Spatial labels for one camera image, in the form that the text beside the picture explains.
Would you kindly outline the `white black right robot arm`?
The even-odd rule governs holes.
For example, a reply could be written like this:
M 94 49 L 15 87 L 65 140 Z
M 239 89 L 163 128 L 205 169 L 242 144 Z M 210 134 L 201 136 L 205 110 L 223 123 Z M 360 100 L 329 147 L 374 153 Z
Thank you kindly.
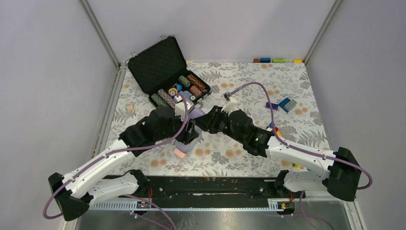
M 208 113 L 196 108 L 189 118 L 204 132 L 222 133 L 240 143 L 253 156 L 271 157 L 297 163 L 310 171 L 304 178 L 284 172 L 283 186 L 291 191 L 327 191 L 343 201 L 354 201 L 361 177 L 361 168 L 349 149 L 337 151 L 314 149 L 282 139 L 253 124 L 242 110 L 230 113 L 214 106 Z

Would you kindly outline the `pink folding umbrella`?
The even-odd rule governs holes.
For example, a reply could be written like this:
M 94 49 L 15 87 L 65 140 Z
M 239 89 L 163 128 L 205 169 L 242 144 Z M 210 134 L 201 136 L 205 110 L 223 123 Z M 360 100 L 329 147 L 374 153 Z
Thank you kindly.
M 180 168 L 182 166 L 182 163 L 183 163 L 185 157 L 186 157 L 186 153 L 179 150 L 178 148 L 174 149 L 174 153 L 180 158 L 180 162 L 178 164 L 178 168 Z

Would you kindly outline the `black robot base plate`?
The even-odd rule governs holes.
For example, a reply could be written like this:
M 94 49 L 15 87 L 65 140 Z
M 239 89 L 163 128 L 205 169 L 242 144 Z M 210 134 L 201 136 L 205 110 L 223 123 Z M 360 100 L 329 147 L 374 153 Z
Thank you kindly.
M 132 193 L 161 208 L 269 208 L 270 201 L 293 203 L 300 192 L 276 177 L 147 176 Z

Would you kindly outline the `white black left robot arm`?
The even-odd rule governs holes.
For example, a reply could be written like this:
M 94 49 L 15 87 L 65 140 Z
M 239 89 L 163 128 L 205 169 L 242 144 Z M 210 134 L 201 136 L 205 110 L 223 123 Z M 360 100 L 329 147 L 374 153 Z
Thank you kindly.
M 148 192 L 149 180 L 141 170 L 130 170 L 114 179 L 105 176 L 122 163 L 173 140 L 181 152 L 192 148 L 202 136 L 196 119 L 204 112 L 193 109 L 187 117 L 184 115 L 184 112 L 177 114 L 169 107 L 159 107 L 126 128 L 98 157 L 64 175 L 56 172 L 49 176 L 52 199 L 64 220 L 75 220 L 90 206 L 105 200 Z

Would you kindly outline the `lilac umbrella zip case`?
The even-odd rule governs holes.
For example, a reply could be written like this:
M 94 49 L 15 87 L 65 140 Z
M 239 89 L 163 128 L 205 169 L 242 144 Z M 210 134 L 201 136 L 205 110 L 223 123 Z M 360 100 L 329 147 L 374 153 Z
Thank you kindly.
M 177 152 L 190 152 L 196 143 L 202 138 L 202 130 L 195 124 L 195 119 L 205 115 L 205 112 L 200 108 L 194 108 L 188 115 L 188 123 L 185 130 L 179 137 L 184 138 L 183 142 L 175 141 L 175 150 Z

